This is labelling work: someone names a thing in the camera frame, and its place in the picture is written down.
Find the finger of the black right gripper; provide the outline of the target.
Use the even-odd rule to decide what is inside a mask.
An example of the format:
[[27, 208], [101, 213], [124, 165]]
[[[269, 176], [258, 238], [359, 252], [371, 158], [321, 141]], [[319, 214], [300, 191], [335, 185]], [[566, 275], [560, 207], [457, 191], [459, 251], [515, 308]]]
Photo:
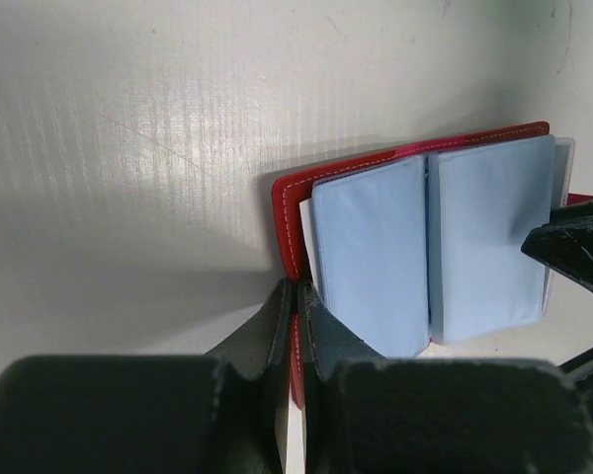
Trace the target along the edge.
[[593, 293], [593, 197], [571, 195], [528, 234], [521, 251]]

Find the red leather card holder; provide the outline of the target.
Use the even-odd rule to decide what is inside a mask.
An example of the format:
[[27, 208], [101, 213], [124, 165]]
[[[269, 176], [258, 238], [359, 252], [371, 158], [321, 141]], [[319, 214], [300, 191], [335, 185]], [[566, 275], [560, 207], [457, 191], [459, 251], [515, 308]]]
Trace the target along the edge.
[[584, 202], [574, 151], [537, 121], [292, 171], [271, 187], [286, 274], [388, 358], [535, 324], [552, 274], [521, 248]]

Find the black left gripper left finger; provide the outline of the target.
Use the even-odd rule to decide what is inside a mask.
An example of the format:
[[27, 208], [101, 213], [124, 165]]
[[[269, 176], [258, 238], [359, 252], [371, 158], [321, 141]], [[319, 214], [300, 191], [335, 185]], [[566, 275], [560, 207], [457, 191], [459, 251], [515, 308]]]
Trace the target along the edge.
[[204, 355], [34, 355], [0, 374], [0, 473], [278, 473], [292, 284]]

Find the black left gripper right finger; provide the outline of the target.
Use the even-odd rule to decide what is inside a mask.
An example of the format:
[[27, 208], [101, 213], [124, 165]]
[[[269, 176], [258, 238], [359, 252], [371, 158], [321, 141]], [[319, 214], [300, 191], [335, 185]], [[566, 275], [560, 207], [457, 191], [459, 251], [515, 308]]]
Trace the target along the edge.
[[309, 473], [593, 473], [593, 423], [554, 365], [390, 359], [297, 288]]

